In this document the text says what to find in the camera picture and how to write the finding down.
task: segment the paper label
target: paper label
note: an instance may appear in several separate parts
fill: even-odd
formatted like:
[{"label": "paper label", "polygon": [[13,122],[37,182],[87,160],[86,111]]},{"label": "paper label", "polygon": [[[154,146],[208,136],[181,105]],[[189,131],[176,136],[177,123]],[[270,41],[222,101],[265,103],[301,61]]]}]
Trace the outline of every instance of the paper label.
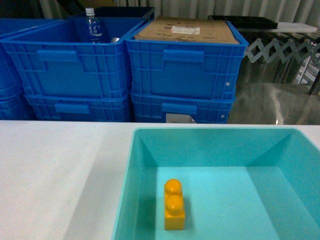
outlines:
[{"label": "paper label", "polygon": [[173,34],[191,34],[199,35],[200,27],[173,26],[170,30]]},{"label": "paper label", "polygon": [[196,124],[196,121],[186,114],[167,113],[165,120],[167,124]]}]

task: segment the table surface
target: table surface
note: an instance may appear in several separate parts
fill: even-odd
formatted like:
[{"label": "table surface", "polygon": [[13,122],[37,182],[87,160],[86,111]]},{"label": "table surface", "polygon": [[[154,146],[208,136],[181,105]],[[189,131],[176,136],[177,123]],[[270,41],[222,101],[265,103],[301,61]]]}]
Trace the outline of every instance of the table surface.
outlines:
[{"label": "table surface", "polygon": [[133,131],[141,127],[320,126],[0,121],[2,239],[111,239]]}]

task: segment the tray bottom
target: tray bottom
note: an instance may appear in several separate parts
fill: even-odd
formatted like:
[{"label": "tray bottom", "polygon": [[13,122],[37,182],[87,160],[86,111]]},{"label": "tray bottom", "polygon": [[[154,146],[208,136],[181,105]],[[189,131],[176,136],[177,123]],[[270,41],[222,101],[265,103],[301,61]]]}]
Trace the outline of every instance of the tray bottom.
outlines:
[{"label": "tray bottom", "polygon": [[[147,167],[135,240],[320,239],[320,228],[282,171],[258,167]],[[164,231],[164,184],[182,183],[185,229]]]}]

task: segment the crate handle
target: crate handle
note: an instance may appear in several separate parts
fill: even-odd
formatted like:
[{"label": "crate handle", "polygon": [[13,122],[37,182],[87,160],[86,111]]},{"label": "crate handle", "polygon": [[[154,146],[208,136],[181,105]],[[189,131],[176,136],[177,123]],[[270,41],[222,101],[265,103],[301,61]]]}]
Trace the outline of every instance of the crate handle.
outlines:
[{"label": "crate handle", "polygon": [[163,50],[163,60],[203,63],[205,54],[203,51],[187,51],[187,50]]},{"label": "crate handle", "polygon": [[90,113],[90,108],[86,104],[80,105],[80,104],[56,103],[54,107],[57,113],[65,113],[65,114],[89,114]]},{"label": "crate handle", "polygon": [[77,51],[38,50],[36,52],[42,62],[79,62]]},{"label": "crate handle", "polygon": [[182,104],[171,104],[171,103],[162,103],[162,112],[169,114],[188,114],[196,115],[197,106],[195,105],[182,105]]}]

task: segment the yellow toy block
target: yellow toy block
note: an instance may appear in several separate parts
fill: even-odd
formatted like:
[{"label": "yellow toy block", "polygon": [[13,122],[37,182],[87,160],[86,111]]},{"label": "yellow toy block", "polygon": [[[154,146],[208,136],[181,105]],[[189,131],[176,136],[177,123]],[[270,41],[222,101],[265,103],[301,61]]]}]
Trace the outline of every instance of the yellow toy block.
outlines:
[{"label": "yellow toy block", "polygon": [[185,206],[181,182],[170,179],[164,185],[164,230],[183,230]]}]

